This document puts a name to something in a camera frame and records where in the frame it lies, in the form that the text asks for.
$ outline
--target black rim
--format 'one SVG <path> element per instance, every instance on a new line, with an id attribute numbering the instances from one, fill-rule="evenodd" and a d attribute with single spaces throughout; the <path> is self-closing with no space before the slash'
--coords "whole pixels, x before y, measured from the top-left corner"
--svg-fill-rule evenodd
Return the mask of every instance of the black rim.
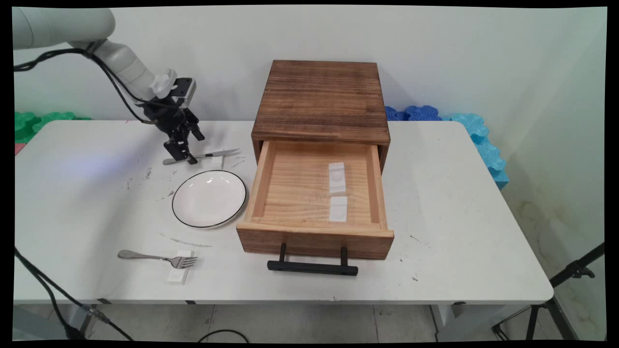
<path id="1" fill-rule="evenodd" d="M 226 173 L 230 173 L 230 174 L 232 174 L 232 175 L 236 176 L 236 177 L 239 179 L 239 181 L 241 181 L 241 184 L 243 185 L 243 191 L 245 191 L 245 195 L 243 196 L 243 203 L 241 203 L 241 206 L 238 208 L 238 210 L 237 210 L 234 214 L 232 214 L 232 216 L 230 216 L 229 218 L 225 219 L 224 221 L 221 221 L 221 222 L 220 222 L 220 223 L 218 223 L 218 224 L 215 224 L 215 225 L 209 225 L 209 226 L 194 226 L 194 225 L 189 225 L 188 223 L 186 223 L 186 222 L 182 221 L 182 220 L 181 220 L 181 219 L 180 219 L 180 218 L 176 215 L 176 211 L 174 211 L 174 198 L 176 197 L 176 194 L 178 193 L 178 190 L 179 190 L 181 187 L 183 187 L 183 185 L 185 185 L 185 183 L 186 183 L 187 181 L 189 181 L 190 179 L 194 178 L 195 176 L 198 176 L 198 175 L 200 175 L 200 174 L 204 174 L 204 173 L 209 173 L 209 172 L 226 172 Z M 215 227 L 215 226 L 219 226 L 219 225 L 225 224 L 225 223 L 226 223 L 226 222 L 228 222 L 230 219 L 232 219 L 233 217 L 235 217 L 235 216 L 238 214 L 238 212 L 239 212 L 239 211 L 241 211 L 241 209 L 242 209 L 242 208 L 243 208 L 243 206 L 245 205 L 245 201 L 247 201 L 247 187 L 245 187 L 245 183 L 243 182 L 243 179 L 241 179 L 238 175 L 236 175 L 236 174 L 234 174 L 234 173 L 232 173 L 232 172 L 228 172 L 227 170 L 207 170 L 207 171 L 205 171 L 205 172 L 198 173 L 198 174 L 196 174 L 196 175 L 194 175 L 194 176 L 192 176 L 192 177 L 188 178 L 187 180 L 183 181 L 183 183 L 182 183 L 182 184 L 180 184 L 180 186 L 176 189 L 176 192 L 174 192 L 174 196 L 172 196 L 172 213 L 174 213 L 174 217 L 176 217 L 176 219 L 177 219 L 178 221 L 182 222 L 183 224 L 185 224 L 185 225 L 187 225 L 187 226 L 190 226 L 190 227 L 196 227 L 196 228 L 209 228 L 209 227 Z"/>

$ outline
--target floor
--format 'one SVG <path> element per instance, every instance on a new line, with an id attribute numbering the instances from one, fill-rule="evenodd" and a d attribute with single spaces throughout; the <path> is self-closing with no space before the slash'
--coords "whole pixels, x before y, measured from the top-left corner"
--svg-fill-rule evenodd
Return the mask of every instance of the floor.
<path id="1" fill-rule="evenodd" d="M 51 305 L 23 309 L 58 322 Z M 209 332 L 234 329 L 252 343 L 435 342 L 427 305 L 98 305 L 135 340 L 196 342 Z M 524 339 L 529 312 L 502 325 L 510 339 Z M 14 333 L 18 340 L 19 333 Z M 124 340 L 111 326 L 95 321 L 87 338 Z M 540 310 L 534 339 L 561 339 L 550 314 Z M 490 328 L 466 341 L 495 341 Z M 204 342 L 243 342 L 217 333 Z"/>

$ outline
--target metal fork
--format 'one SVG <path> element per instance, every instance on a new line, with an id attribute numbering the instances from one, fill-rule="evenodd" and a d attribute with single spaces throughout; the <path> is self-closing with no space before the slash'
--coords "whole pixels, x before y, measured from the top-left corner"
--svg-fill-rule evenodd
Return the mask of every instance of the metal fork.
<path id="1" fill-rule="evenodd" d="M 183 256 L 177 256 L 172 259 L 164 258 L 161 256 L 152 256 L 152 255 L 144 255 L 138 254 L 131 250 L 121 250 L 118 252 L 118 257 L 121 259 L 157 259 L 157 260 L 165 260 L 169 261 L 174 268 L 187 268 L 191 267 L 196 263 L 197 258 L 186 258 Z"/>

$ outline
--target wooden box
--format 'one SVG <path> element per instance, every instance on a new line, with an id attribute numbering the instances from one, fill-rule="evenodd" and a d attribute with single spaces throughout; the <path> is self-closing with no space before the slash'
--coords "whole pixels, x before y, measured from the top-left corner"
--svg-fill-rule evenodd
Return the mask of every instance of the wooden box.
<path id="1" fill-rule="evenodd" d="M 252 132 L 258 170 L 245 251 L 385 259 L 381 170 L 389 147 L 375 63 L 274 61 Z M 347 221 L 329 221 L 329 163 L 344 162 Z"/>

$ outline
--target white plastic block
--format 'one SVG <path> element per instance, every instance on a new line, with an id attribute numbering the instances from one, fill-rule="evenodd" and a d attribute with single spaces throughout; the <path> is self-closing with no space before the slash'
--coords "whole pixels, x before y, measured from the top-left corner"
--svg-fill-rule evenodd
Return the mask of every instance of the white plastic block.
<path id="1" fill-rule="evenodd" d="M 179 250 L 176 255 L 190 258 L 193 256 L 193 251 Z M 191 267 L 182 268 L 182 269 L 172 267 L 172 270 L 170 270 L 170 274 L 168 275 L 168 283 L 174 284 L 174 285 L 184 285 L 185 279 L 187 279 L 187 273 L 189 272 L 190 269 Z"/>
<path id="2" fill-rule="evenodd" d="M 329 221 L 346 222 L 348 211 L 348 197 L 331 197 L 329 206 Z"/>
<path id="3" fill-rule="evenodd" d="M 346 196 L 344 162 L 329 163 L 329 195 Z"/>
<path id="4" fill-rule="evenodd" d="M 212 170 L 223 169 L 223 156 L 213 156 L 210 158 L 210 168 Z"/>

